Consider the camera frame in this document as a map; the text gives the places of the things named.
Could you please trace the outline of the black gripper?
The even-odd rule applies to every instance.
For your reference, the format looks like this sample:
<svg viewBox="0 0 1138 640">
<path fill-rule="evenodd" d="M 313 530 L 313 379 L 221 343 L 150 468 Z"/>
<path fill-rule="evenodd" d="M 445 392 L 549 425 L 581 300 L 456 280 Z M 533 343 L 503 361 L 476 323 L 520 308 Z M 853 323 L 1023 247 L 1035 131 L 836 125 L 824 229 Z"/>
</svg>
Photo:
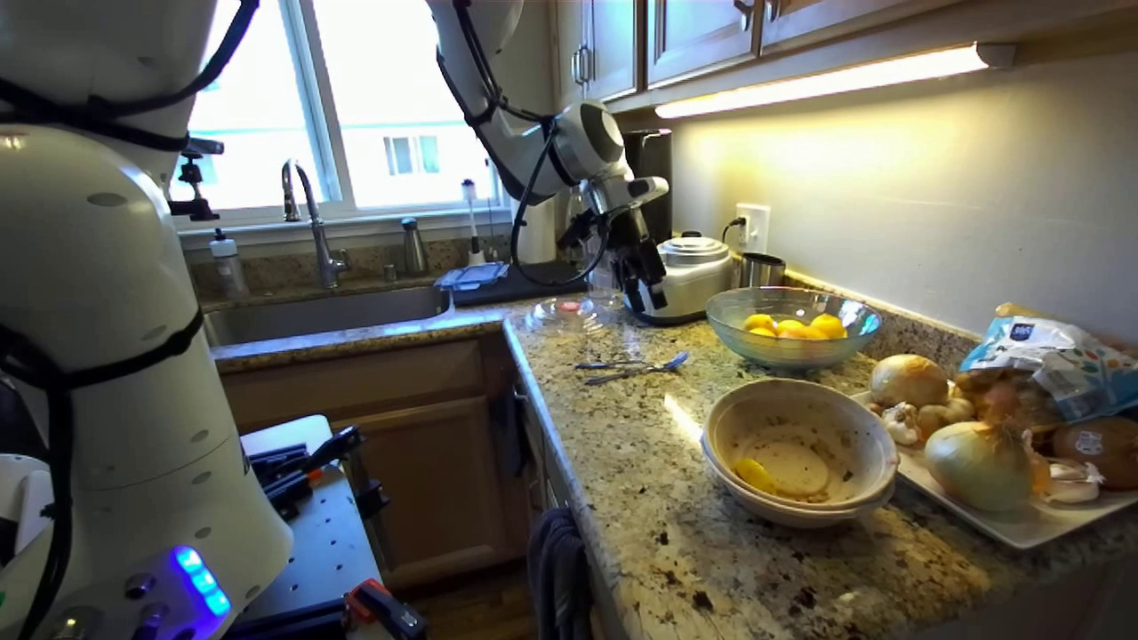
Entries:
<svg viewBox="0 0 1138 640">
<path fill-rule="evenodd" d="M 658 245 L 651 239 L 651 227 L 640 208 L 614 213 L 610 219 L 610 242 L 611 274 L 624 289 L 627 300 L 638 312 L 658 312 L 667 304 L 663 278 L 667 261 L 658 255 Z"/>
</svg>

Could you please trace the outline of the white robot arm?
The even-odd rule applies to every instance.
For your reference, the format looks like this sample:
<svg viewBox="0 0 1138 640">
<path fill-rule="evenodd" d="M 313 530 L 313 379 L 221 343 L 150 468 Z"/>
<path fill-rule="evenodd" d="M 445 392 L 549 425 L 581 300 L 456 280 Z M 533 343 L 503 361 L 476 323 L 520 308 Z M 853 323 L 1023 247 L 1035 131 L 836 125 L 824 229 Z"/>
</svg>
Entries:
<svg viewBox="0 0 1138 640">
<path fill-rule="evenodd" d="M 167 170 L 218 0 L 3 0 L 3 640 L 221 640 L 287 566 Z"/>
</svg>

